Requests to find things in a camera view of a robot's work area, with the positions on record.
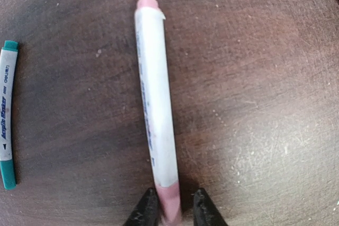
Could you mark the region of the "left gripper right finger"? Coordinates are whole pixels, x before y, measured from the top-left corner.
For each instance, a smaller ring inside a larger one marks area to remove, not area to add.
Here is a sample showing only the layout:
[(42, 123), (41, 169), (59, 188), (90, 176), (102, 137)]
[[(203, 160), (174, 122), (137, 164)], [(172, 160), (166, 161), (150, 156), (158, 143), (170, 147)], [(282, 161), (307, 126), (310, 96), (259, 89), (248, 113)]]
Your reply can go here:
[(204, 188), (199, 188), (193, 197), (194, 226), (227, 226), (224, 218)]

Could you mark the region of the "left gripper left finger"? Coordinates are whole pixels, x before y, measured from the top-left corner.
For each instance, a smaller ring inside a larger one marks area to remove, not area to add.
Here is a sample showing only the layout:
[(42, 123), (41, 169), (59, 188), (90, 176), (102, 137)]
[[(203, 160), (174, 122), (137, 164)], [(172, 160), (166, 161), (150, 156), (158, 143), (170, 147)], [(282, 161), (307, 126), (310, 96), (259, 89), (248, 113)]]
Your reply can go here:
[(123, 226), (158, 226), (160, 202), (154, 188), (148, 188)]

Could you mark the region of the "pink capped white marker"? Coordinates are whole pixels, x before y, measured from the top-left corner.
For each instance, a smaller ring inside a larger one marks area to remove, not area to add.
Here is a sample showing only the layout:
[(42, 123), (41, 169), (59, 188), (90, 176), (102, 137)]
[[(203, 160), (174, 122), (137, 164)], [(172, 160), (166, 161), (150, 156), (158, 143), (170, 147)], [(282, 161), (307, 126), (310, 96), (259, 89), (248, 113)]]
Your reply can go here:
[(138, 0), (134, 14), (142, 104), (153, 178), (164, 225), (181, 224), (181, 200), (164, 21), (157, 0)]

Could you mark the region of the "teal capped white marker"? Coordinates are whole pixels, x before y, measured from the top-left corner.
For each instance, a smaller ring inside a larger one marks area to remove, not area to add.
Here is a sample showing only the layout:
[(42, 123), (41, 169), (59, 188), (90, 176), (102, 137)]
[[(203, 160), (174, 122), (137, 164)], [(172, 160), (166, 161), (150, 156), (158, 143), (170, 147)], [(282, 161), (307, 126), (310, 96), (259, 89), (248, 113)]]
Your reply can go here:
[(16, 187), (12, 154), (12, 91), (19, 44), (6, 40), (1, 48), (1, 176), (4, 188)]

